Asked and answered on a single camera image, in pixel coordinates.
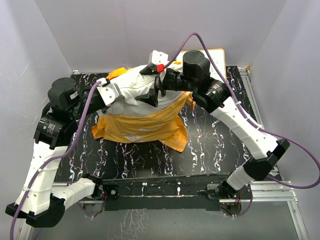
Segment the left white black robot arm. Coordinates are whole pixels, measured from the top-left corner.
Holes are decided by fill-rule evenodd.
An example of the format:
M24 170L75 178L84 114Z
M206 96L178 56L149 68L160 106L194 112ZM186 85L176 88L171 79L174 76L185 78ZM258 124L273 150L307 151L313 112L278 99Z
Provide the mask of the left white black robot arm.
M22 191L5 212L25 219L34 228L51 228L58 224L72 205L84 198L97 200L103 195L101 180L86 174L78 181L53 190L57 170L63 158L76 147L86 116L106 113L122 97L116 84L102 78L90 89L80 91L74 79L55 80L48 93L49 103L43 109L35 133L33 156Z

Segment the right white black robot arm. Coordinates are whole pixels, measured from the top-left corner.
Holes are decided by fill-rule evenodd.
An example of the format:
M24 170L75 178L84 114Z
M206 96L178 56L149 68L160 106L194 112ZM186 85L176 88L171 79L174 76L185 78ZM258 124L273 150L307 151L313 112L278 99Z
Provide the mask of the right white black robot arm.
M185 52L181 71L165 68L166 63L166 53L157 50L150 53L147 66L139 73L153 76L153 85L146 94L135 99L157 107L158 96L164 97L167 91L191 92L195 103L223 122L251 153L251 158L230 173L221 184L204 193L233 199L244 186L264 180L289 148L289 142L262 132L254 119L244 112L241 104L234 102L227 85L212 77L210 60L201 51Z

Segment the orange pillowcase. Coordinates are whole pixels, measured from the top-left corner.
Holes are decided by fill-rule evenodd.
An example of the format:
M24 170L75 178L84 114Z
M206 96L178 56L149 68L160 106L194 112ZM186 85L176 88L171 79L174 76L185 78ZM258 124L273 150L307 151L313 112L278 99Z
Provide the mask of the orange pillowcase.
M160 141L177 152L183 152L188 134L179 113L185 104L195 107L192 94L182 96L168 107L146 116L99 114L97 125L91 129L95 139L117 143L145 143Z

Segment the white pillow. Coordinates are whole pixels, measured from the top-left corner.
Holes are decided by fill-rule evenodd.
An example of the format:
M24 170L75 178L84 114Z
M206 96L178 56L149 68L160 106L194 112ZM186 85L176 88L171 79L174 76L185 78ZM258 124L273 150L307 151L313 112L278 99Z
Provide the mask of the white pillow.
M123 97L115 101L112 106L108 108L108 114L115 116L143 117L165 109L182 96L182 91L169 90L164 97L158 96L157 107L136 100L137 96L147 94L150 88L154 86L154 75L140 74L140 71L145 67L146 65L139 65L128 69L126 72L121 71L118 68L109 73L107 79L110 80L111 83L117 84Z

